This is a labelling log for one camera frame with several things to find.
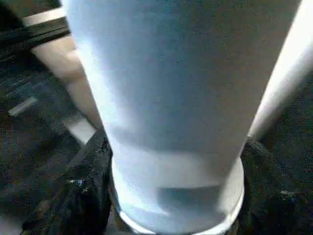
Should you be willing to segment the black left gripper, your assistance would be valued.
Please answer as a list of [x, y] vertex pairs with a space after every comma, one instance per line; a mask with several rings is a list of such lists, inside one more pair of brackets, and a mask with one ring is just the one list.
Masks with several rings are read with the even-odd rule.
[[8, 7], [0, 8], [0, 61], [19, 57], [41, 44], [70, 33], [64, 10], [57, 7], [19, 18]]

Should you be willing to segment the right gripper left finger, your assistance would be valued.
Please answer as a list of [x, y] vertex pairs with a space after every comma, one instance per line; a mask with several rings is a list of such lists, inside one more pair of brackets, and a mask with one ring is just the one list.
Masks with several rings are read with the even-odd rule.
[[94, 134], [60, 177], [64, 184], [24, 221], [23, 234], [104, 234], [111, 207], [111, 158], [106, 134]]

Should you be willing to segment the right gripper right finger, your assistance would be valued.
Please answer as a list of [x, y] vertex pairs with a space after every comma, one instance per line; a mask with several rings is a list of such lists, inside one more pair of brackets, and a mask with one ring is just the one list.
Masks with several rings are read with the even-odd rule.
[[245, 195], [238, 215], [239, 235], [311, 235], [313, 193], [295, 186], [294, 177], [261, 143], [247, 138], [241, 154]]

